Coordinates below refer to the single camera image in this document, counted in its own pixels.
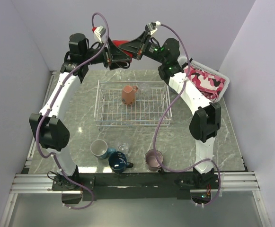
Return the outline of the dark blue mug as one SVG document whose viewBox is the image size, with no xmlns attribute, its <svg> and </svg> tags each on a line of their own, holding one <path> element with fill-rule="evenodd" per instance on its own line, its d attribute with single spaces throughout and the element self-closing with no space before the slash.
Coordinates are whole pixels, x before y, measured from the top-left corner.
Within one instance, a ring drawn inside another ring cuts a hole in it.
<svg viewBox="0 0 275 227">
<path fill-rule="evenodd" d="M 126 155 L 120 151 L 113 152 L 108 158 L 108 164 L 114 173 L 120 174 L 128 168 L 133 168 L 133 163 L 128 162 Z"/>
</svg>

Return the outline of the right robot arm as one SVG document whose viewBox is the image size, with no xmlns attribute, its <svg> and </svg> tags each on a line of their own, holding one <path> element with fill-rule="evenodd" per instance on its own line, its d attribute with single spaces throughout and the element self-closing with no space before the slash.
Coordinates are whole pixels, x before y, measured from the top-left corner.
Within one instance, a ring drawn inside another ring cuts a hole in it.
<svg viewBox="0 0 275 227">
<path fill-rule="evenodd" d="M 221 107 L 196 88 L 188 78 L 189 73 L 179 64 L 179 48 L 184 46 L 180 37 L 168 38 L 163 45 L 159 45 L 150 32 L 144 31 L 134 40 L 114 41 L 114 44 L 131 58 L 140 60 L 146 56 L 161 63 L 158 68 L 160 78 L 178 93 L 177 97 L 183 99 L 193 115 L 189 125 L 196 144 L 196 160 L 191 166 L 193 184 L 202 189 L 217 182 L 213 145 L 221 127 Z"/>
</svg>

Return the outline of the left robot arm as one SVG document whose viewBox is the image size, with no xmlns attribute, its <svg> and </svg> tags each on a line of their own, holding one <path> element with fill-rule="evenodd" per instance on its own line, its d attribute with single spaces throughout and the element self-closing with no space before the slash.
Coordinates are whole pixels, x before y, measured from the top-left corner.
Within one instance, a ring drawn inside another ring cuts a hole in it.
<svg viewBox="0 0 275 227">
<path fill-rule="evenodd" d="M 95 43 L 98 47 L 94 48 L 84 34 L 72 34 L 57 85 L 39 113 L 29 117 L 38 153 L 42 158 L 51 157 L 55 161 L 56 182 L 69 190 L 81 185 L 78 166 L 68 149 L 70 132 L 63 123 L 71 97 L 83 82 L 89 65 L 102 63 L 110 70 L 130 67 L 136 51 L 127 50 L 128 43 L 128 40 L 111 40 L 106 36 L 105 40 L 99 38 Z"/>
</svg>

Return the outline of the clear plastic cup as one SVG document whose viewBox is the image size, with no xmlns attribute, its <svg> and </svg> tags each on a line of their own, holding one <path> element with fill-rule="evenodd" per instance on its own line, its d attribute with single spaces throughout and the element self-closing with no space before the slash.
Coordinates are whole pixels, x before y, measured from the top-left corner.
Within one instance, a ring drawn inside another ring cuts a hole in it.
<svg viewBox="0 0 275 227">
<path fill-rule="evenodd" d="M 149 100 L 151 97 L 151 87 L 147 83 L 141 83 L 139 86 L 140 99 Z"/>
</svg>

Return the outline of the mauve purple mug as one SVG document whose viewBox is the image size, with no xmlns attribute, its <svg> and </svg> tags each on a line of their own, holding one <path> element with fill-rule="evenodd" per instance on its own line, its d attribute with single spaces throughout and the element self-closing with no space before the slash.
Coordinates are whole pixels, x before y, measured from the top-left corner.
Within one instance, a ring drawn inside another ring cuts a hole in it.
<svg viewBox="0 0 275 227">
<path fill-rule="evenodd" d="M 158 158 L 159 161 L 161 163 L 163 163 L 163 155 L 160 151 L 158 151 L 158 150 L 155 151 L 155 150 L 151 149 L 151 150 L 147 151 L 144 158 L 145 158 L 145 164 L 150 171 L 158 172 L 160 174 L 164 173 L 163 168 L 161 167 L 161 165 L 159 164 L 159 162 L 156 159 L 156 158 Z"/>
</svg>

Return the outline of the white plastic basket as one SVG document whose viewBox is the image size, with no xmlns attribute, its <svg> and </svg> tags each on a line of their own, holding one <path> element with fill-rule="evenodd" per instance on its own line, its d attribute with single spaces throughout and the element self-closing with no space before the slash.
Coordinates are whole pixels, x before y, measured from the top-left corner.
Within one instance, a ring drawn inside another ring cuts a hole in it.
<svg viewBox="0 0 275 227">
<path fill-rule="evenodd" d="M 169 86 L 181 96 L 192 113 L 199 107 L 220 101 L 230 82 L 227 76 L 185 56 L 177 61 L 179 71 L 170 78 Z"/>
</svg>

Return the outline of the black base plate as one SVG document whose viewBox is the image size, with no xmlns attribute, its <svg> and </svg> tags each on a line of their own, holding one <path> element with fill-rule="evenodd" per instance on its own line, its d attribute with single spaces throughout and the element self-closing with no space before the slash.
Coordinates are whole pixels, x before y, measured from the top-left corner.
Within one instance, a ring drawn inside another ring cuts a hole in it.
<svg viewBox="0 0 275 227">
<path fill-rule="evenodd" d="M 206 191 L 218 188 L 216 175 L 203 177 L 185 173 L 99 173 L 79 174 L 74 178 L 85 189 L 72 184 L 63 176 L 54 176 L 52 191 L 62 193 L 62 201 L 77 204 L 80 201 L 108 199 L 177 198 L 189 200 L 192 190 Z"/>
</svg>

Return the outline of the pink camouflage cloth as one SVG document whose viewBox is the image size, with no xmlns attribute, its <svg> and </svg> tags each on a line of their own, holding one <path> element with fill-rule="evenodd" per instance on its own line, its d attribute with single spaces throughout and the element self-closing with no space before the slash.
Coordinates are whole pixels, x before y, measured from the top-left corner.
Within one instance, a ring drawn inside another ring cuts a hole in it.
<svg viewBox="0 0 275 227">
<path fill-rule="evenodd" d="M 219 102 L 228 86 L 229 80 L 202 69 L 191 66 L 189 80 L 211 102 Z"/>
</svg>

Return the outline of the red mug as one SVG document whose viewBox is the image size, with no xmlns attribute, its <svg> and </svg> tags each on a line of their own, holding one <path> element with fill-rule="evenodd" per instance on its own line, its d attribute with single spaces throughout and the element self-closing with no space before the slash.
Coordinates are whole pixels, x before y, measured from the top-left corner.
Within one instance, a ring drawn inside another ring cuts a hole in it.
<svg viewBox="0 0 275 227">
<path fill-rule="evenodd" d="M 125 43 L 128 43 L 129 40 L 113 40 L 112 42 L 113 42 L 113 44 L 114 44 L 116 47 L 119 48 L 120 45 L 125 44 Z M 132 53 L 130 53 L 130 52 L 128 52 L 128 51 L 125 51 L 125 50 L 122 50 L 122 52 L 124 52 L 124 53 L 126 53 L 128 56 L 130 56 L 131 59 L 133 58 Z"/>
</svg>

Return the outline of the salmon pink mug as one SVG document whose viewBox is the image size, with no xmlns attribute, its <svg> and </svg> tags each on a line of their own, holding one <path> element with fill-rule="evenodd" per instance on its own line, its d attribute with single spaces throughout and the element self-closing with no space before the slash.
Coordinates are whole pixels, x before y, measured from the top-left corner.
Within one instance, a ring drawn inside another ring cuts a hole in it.
<svg viewBox="0 0 275 227">
<path fill-rule="evenodd" d="M 122 102 L 125 105 L 133 105 L 136 98 L 137 86 L 126 85 L 122 90 Z"/>
</svg>

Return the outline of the small clear glass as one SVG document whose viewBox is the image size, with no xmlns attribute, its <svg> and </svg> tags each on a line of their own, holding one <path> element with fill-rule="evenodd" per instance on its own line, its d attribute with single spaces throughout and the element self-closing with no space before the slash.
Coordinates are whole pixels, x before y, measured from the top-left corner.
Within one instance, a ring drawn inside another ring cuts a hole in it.
<svg viewBox="0 0 275 227">
<path fill-rule="evenodd" d="M 125 155 L 127 155 L 130 151 L 130 145 L 125 142 L 119 143 L 116 147 L 117 147 L 118 151 L 124 153 Z"/>
</svg>

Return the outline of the light blue mug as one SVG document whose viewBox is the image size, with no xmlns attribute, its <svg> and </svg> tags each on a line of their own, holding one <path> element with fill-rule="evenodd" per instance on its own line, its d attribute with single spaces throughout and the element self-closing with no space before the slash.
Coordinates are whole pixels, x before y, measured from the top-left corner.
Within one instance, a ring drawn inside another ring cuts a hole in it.
<svg viewBox="0 0 275 227">
<path fill-rule="evenodd" d="M 116 152 L 116 149 L 109 148 L 104 140 L 95 140 L 90 145 L 90 151 L 97 159 L 106 159 Z"/>
</svg>

